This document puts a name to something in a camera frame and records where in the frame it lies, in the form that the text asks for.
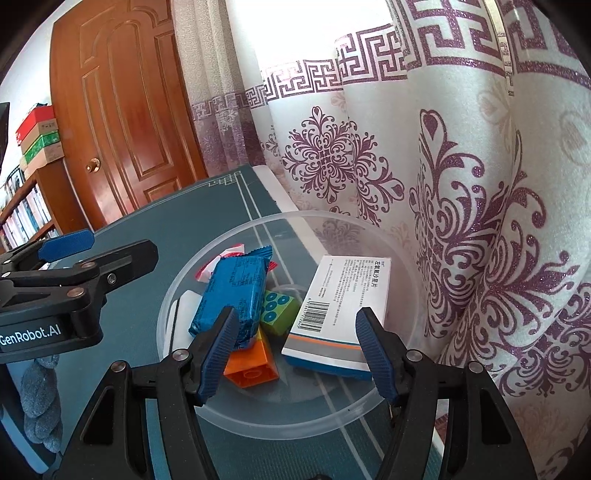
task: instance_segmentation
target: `door knob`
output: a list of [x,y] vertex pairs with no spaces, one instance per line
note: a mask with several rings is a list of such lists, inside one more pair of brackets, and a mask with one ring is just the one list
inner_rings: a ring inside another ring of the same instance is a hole
[[86,166],[86,171],[88,173],[94,173],[99,171],[100,169],[100,160],[98,158],[93,158],[92,160],[90,160],[88,162],[88,165]]

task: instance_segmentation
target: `green box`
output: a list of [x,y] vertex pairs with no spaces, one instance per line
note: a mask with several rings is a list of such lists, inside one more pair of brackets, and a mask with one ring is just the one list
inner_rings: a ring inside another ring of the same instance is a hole
[[281,336],[293,325],[300,305],[288,295],[265,290],[261,326],[269,335]]
[[35,155],[37,155],[43,147],[53,145],[54,143],[58,143],[59,141],[60,134],[57,131],[49,132],[48,134],[42,135],[39,138],[37,138],[37,140],[35,140],[35,143],[33,143],[33,145],[29,147],[29,150],[25,152],[25,160],[27,161],[27,164],[29,164],[31,160],[35,158]]

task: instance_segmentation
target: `white object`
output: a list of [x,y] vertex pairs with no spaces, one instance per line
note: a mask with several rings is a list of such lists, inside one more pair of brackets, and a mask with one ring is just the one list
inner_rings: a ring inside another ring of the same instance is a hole
[[163,357],[179,348],[187,348],[191,345],[193,337],[189,333],[189,326],[197,313],[201,299],[202,296],[199,293],[187,290],[172,303],[168,314]]
[[220,261],[220,259],[225,258],[225,257],[231,257],[235,254],[243,254],[243,253],[244,253],[244,244],[237,244],[231,248],[224,250],[216,258],[211,260],[211,262],[209,262],[207,265],[205,265],[205,267],[203,267],[199,272],[197,272],[197,275],[195,276],[195,278],[197,279],[197,281],[209,283],[209,280],[212,277],[213,271],[216,269],[216,265]]
[[371,307],[384,324],[391,264],[390,258],[324,255],[281,353],[337,375],[369,375],[355,318]]

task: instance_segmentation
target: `white curtain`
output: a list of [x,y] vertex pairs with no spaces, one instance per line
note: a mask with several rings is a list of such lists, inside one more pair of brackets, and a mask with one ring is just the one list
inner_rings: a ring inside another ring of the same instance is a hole
[[265,163],[224,0],[174,0],[173,18],[197,139],[209,176]]
[[486,365],[554,478],[591,419],[591,81],[569,45],[530,0],[226,5],[266,163],[300,209],[408,251],[412,346]]

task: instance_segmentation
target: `green building block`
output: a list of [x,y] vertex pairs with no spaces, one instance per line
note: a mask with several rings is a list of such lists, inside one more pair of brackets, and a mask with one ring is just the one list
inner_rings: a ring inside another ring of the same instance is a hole
[[288,295],[265,290],[262,302],[261,326],[269,335],[283,335],[300,311],[297,300]]

